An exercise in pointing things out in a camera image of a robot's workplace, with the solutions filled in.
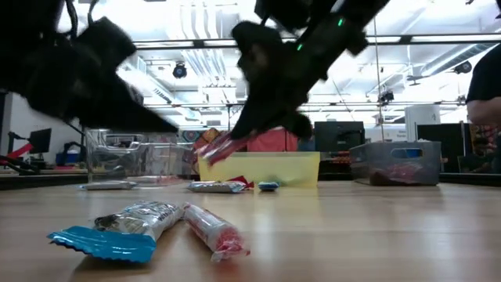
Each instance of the plastic storage bin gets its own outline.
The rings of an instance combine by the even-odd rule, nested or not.
[[[319,152],[234,153],[209,168],[199,158],[200,180],[226,181],[243,175],[247,181],[280,182],[281,186],[317,187]]]
[[[374,186],[438,184],[440,142],[368,143],[350,149],[356,182]]]
[[[166,184],[190,175],[194,152],[177,144],[175,134],[117,134],[87,130],[89,182],[129,180],[138,184]]]

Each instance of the snack bar wrapper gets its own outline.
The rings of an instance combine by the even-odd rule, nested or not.
[[[92,228],[73,226],[50,233],[51,243],[101,259],[148,262],[157,240],[182,218],[174,204],[140,201],[123,211],[98,217]]]
[[[110,180],[100,183],[88,183],[80,185],[83,190],[130,190],[138,184],[130,181]]]
[[[249,141],[256,137],[256,135],[251,135],[238,140],[232,140],[229,138],[229,133],[226,133],[214,140],[214,142],[200,148],[198,154],[207,160],[209,166],[212,166],[219,161],[224,161],[227,157],[245,147]]]
[[[126,179],[138,183],[141,186],[163,186],[173,183],[179,183],[182,180],[173,175],[155,175],[155,176],[130,176]]]
[[[195,193],[240,193],[247,187],[247,184],[239,181],[195,181],[186,187],[187,190]]]
[[[213,252],[211,261],[220,262],[237,255],[250,255],[239,230],[212,212],[186,203],[185,221]]]

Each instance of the wooden table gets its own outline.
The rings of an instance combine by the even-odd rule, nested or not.
[[[137,200],[192,201],[236,224],[249,257],[210,263],[180,222],[145,266],[103,262],[49,245],[53,230],[86,225]],[[180,186],[85,192],[72,186],[0,193],[1,281],[499,282],[501,190],[321,183],[244,195]]]

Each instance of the yellow plastic bin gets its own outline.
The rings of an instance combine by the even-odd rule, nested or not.
[[[211,168],[198,158],[201,181],[226,181],[243,175],[256,184],[280,181],[281,186],[317,187],[319,152],[234,153]]]

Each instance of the red and white wrapper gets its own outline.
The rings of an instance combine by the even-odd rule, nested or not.
[[[207,160],[209,166],[212,166],[219,161],[224,161],[231,154],[245,147],[247,142],[256,138],[256,135],[252,134],[249,137],[232,140],[229,138],[229,135],[230,134],[228,132],[214,140],[214,142],[199,149],[198,154]]]
[[[220,262],[237,255],[249,255],[239,230],[212,212],[193,204],[184,205],[185,221],[213,252],[211,261]]]

